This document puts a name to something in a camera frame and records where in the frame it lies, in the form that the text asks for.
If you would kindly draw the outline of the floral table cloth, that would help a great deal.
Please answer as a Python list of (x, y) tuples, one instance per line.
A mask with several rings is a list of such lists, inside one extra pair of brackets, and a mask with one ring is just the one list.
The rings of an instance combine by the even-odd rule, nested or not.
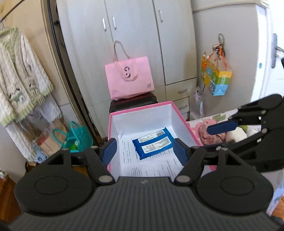
[[(216, 115), (211, 115), (208, 117), (203, 117), (201, 119), (197, 120), (190, 120), (187, 123), (191, 127), (194, 135), (198, 139), (198, 141), (201, 142), (199, 138), (199, 127), (203, 122), (206, 122), (208, 124), (215, 124), (220, 123), (223, 121), (228, 120), (230, 116), (235, 114), (237, 112), (237, 109), (230, 110), (224, 113), (219, 113)], [(270, 181), (274, 188), (274, 194), (272, 201), (267, 209), (267, 214), (272, 217), (280, 217), (283, 219), (283, 169), (274, 171), (274, 172), (267, 172), (262, 174), (266, 179)]]

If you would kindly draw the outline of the colourful paper gift bag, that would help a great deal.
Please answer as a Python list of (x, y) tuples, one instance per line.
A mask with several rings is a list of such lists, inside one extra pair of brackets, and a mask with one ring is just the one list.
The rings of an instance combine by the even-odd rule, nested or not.
[(202, 56), (201, 79), (208, 87), (212, 96), (224, 96), (233, 72), (223, 54), (213, 52)]

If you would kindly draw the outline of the pink paper shopping bag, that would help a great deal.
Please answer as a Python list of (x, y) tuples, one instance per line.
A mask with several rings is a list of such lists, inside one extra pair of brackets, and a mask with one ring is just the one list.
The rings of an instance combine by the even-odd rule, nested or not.
[(148, 57), (132, 58), (127, 53), (125, 55), (127, 59), (119, 61), (114, 48), (114, 62), (104, 66), (110, 97), (115, 101), (155, 90)]

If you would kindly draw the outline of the black suitcase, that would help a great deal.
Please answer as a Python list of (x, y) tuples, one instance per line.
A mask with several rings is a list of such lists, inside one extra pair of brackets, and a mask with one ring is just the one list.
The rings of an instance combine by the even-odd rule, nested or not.
[(132, 109), (158, 103), (156, 96), (151, 93), (145, 93), (129, 99), (112, 100), (109, 107), (109, 113)]

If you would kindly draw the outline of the blue wet wipes pack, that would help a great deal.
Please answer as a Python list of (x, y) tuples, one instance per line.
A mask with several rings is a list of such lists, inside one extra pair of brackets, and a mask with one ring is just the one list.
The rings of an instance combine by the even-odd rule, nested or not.
[(141, 160), (172, 148), (173, 142), (174, 138), (167, 128), (132, 140)]

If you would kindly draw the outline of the grey wooden wardrobe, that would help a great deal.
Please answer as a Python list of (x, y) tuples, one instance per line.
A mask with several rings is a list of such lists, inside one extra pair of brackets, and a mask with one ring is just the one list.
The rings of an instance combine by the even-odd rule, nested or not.
[(190, 1), (57, 1), (56, 7), (73, 73), (102, 138), (111, 103), (104, 67), (116, 57), (146, 56), (157, 100), (172, 101), (189, 117), (197, 84)]

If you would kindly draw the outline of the pink cardboard box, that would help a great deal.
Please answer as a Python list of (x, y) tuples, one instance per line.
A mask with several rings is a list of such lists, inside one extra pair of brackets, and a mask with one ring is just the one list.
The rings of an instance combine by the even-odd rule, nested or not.
[(186, 156), (175, 155), (175, 139), (189, 147), (202, 144), (171, 101), (111, 113), (108, 137), (117, 143), (116, 153), (108, 164), (115, 179), (174, 179), (187, 161)]

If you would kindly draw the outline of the cream knitted cardigan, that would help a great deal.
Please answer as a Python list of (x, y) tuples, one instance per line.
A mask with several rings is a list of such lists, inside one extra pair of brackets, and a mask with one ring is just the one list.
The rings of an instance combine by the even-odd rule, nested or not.
[(25, 34), (16, 27), (1, 30), (1, 124), (23, 120), (52, 91)]

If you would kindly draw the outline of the teal plastic basket bag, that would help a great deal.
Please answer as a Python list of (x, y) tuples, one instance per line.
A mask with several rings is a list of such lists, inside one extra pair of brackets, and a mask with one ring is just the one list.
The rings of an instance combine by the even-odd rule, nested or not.
[[(56, 133), (64, 136), (63, 141), (59, 141)], [(61, 149), (67, 148), (71, 153), (83, 152), (87, 148), (93, 146), (93, 139), (85, 126), (80, 126), (76, 122), (70, 122), (70, 129), (68, 133), (60, 129), (53, 129), (51, 132), (52, 137), (59, 143)]]

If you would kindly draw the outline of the printed paper sheet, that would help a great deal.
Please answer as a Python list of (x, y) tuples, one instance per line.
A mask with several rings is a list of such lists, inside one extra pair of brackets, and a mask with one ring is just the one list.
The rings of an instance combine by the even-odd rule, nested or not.
[(182, 164), (173, 152), (165, 150), (145, 159), (140, 159), (129, 138), (119, 140), (119, 176), (123, 177), (169, 177), (174, 179)]

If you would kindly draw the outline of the white plush toy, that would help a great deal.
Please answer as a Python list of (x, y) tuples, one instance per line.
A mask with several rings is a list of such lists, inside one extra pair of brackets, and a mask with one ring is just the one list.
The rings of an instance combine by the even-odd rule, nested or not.
[(226, 143), (237, 143), (247, 138), (247, 134), (240, 127), (226, 133)]

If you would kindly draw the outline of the brown paper bag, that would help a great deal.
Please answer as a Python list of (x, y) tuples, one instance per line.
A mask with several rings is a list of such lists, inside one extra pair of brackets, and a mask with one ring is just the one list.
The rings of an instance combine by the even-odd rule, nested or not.
[(41, 151), (43, 151), (43, 153), (48, 157), (59, 151), (62, 146), (52, 136), (52, 131), (56, 128), (66, 134), (68, 133), (64, 124), (61, 122), (61, 120), (58, 119), (54, 121), (51, 125), (49, 125), (47, 128), (44, 128), (41, 135), (39, 135), (36, 139), (36, 144), (41, 149)]

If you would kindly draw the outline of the white door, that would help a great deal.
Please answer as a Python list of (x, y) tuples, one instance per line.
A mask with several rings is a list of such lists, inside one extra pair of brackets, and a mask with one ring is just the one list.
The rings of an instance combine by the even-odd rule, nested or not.
[(283, 95), (283, 1), (269, 1), (269, 51), (264, 95)]

